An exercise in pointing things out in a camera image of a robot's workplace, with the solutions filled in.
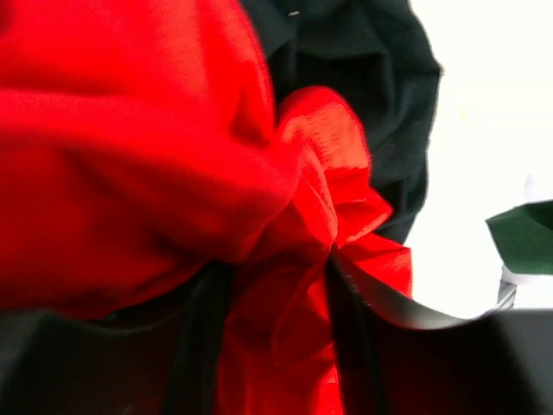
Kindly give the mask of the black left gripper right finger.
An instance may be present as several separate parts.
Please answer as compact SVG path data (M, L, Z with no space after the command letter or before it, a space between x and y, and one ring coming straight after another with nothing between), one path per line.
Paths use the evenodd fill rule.
M549 414L552 314L432 310L340 253L327 300L348 414Z

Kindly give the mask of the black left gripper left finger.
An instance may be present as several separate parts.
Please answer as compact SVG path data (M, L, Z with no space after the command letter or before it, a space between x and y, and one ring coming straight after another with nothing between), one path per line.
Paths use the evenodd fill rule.
M211 263L170 293L106 319L1 315L4 414L209 414L232 268Z

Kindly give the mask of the red t shirt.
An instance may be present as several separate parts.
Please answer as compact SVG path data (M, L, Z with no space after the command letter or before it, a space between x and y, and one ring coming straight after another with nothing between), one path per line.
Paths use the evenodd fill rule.
M395 288L361 123L276 103L236 1L1 4L1 315L97 321L232 268L209 414L346 414L326 264Z

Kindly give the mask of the black t shirt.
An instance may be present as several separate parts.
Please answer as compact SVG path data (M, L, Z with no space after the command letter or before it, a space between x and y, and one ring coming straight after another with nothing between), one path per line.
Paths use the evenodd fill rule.
M441 69L404 0L246 1L277 101L326 86L354 109L372 186L393 213L378 233L404 242L427 191L427 147Z

